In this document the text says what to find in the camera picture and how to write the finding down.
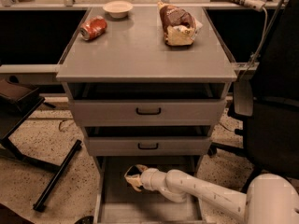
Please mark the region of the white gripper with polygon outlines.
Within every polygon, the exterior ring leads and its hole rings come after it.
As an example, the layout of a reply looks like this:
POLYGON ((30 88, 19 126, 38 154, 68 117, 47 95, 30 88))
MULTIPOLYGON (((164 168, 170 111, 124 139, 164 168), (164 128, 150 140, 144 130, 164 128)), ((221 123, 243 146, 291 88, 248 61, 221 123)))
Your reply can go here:
POLYGON ((148 169, 148 166, 146 165, 136 164, 131 166, 127 170, 127 172, 125 173, 125 179, 137 192, 141 191, 142 186, 144 189, 155 191, 159 188, 159 186, 157 185, 157 174, 159 174, 158 169, 148 169))

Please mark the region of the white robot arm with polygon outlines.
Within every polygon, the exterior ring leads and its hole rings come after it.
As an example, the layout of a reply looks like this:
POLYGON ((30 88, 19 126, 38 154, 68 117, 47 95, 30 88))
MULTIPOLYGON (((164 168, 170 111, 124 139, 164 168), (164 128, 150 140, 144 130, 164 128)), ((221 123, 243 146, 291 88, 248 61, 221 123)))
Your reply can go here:
POLYGON ((258 175, 244 193, 177 169, 162 172, 142 164, 130 167, 124 178, 136 191, 158 191, 175 203, 183 203, 192 195, 219 208, 240 224, 299 224, 299 194, 279 175, 258 175))

